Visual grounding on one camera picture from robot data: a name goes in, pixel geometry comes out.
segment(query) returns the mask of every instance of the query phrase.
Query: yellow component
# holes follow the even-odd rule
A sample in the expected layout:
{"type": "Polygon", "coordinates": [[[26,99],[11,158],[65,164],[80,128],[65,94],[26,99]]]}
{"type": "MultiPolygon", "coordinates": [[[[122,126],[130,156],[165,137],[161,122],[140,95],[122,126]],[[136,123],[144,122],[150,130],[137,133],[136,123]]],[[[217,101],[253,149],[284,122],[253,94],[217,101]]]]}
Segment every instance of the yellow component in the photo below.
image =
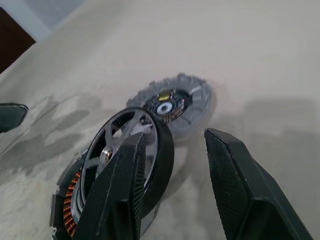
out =
{"type": "Polygon", "coordinates": [[[170,94],[159,96],[159,102],[168,100],[170,98],[170,94]]]}

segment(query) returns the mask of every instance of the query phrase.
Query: doorway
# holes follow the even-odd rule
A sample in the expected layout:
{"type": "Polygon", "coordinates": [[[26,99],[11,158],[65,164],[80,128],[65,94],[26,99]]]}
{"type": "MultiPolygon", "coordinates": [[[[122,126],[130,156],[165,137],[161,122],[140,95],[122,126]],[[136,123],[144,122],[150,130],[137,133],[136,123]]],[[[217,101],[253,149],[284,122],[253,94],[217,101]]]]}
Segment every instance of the doorway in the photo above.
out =
{"type": "Polygon", "coordinates": [[[0,7],[0,74],[36,41],[0,7]]]}

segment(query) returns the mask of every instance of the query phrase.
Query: white wall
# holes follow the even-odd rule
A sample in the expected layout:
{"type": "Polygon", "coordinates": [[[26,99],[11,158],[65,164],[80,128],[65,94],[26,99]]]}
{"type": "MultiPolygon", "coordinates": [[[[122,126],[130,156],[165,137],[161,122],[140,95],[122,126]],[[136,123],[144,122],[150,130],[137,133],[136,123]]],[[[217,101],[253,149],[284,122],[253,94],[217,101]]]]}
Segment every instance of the white wall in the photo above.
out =
{"type": "Polygon", "coordinates": [[[84,1],[0,0],[0,7],[38,42],[46,39],[84,1]]]}

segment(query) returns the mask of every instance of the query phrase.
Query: copper coil winding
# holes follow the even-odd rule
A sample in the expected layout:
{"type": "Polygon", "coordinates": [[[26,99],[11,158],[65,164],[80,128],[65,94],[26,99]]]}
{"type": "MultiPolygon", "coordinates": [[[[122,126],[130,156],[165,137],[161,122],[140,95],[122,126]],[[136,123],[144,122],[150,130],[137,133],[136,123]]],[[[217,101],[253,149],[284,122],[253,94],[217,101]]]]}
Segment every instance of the copper coil winding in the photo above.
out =
{"type": "Polygon", "coordinates": [[[71,213],[71,199],[72,199],[75,186],[81,176],[81,170],[82,169],[80,169],[80,171],[78,171],[75,174],[75,177],[72,179],[71,183],[69,184],[68,192],[66,193],[65,200],[64,200],[64,207],[63,207],[64,226],[66,227],[66,231],[71,237],[73,237],[73,235],[75,234],[76,226],[77,226],[71,213]]]}

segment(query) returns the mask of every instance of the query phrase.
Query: beige surface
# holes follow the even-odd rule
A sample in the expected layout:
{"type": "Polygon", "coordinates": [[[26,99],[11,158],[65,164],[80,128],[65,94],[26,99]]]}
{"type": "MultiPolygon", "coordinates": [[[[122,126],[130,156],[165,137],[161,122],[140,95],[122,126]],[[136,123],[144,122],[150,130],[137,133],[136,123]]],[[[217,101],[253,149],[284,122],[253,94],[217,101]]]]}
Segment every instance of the beige surface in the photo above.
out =
{"type": "MultiPolygon", "coordinates": [[[[0,102],[31,107],[20,128],[0,136],[1,239],[48,239],[51,194],[73,154],[139,89],[178,72],[208,80],[217,97],[209,126],[247,144],[319,239],[319,7],[87,1],[0,76],[0,102]]],[[[202,136],[176,147],[174,174],[144,240],[225,239],[202,136]]]]}

